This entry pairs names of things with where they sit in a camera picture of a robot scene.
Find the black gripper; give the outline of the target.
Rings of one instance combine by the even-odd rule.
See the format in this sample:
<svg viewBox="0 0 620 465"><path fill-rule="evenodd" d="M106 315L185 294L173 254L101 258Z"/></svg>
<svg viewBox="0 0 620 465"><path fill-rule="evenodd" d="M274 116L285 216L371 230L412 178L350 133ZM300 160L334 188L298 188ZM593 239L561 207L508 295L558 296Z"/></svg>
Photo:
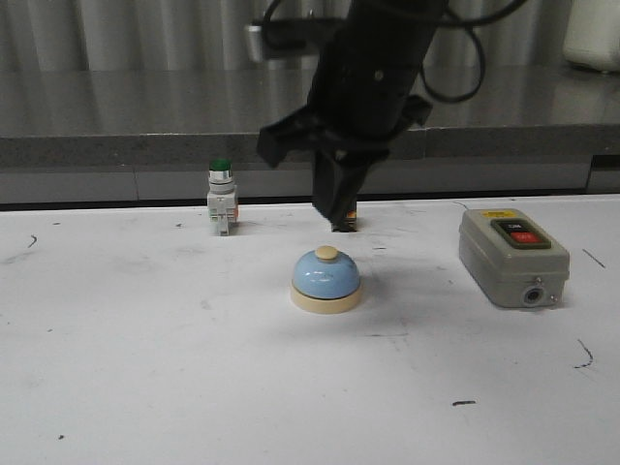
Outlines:
<svg viewBox="0 0 620 465"><path fill-rule="evenodd" d="M257 152L275 167L292 151L312 151L312 204L332 229L348 219L366 176L388 144L427 118L430 106L411 89L445 1L354 1L320 44L307 103L260 130Z"/></svg>

